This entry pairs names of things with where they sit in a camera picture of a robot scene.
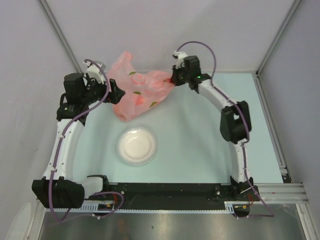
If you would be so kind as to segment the pink plastic bag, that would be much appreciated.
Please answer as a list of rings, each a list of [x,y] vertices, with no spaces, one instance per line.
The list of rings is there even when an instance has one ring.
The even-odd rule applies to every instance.
[[[171,73],[160,70],[139,73],[132,66],[132,59],[131,53],[123,52],[107,73],[107,77],[114,79],[117,86],[125,91],[120,102],[113,106],[113,111],[126,122],[158,105],[175,87]]]

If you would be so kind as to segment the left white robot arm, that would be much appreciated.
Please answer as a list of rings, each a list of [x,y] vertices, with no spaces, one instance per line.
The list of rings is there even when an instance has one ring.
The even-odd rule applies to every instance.
[[[75,153],[89,106],[97,101],[115,105],[125,95],[114,79],[106,85],[89,73],[70,73],[64,77],[63,86],[65,92],[56,112],[57,134],[52,155],[42,178],[34,180],[31,186],[47,209],[78,209],[92,195],[100,200],[110,196],[106,175],[94,174],[81,181],[74,180]]]

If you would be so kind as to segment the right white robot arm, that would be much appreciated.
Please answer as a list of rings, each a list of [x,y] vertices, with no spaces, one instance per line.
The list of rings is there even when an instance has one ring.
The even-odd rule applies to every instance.
[[[246,144],[252,129],[248,103],[235,101],[216,86],[209,74],[202,73],[197,56],[178,51],[173,57],[176,63],[172,66],[170,82],[175,86],[187,84],[220,111],[220,134],[228,142],[231,154],[231,196],[237,201],[245,199],[253,202],[257,190],[248,170]]]

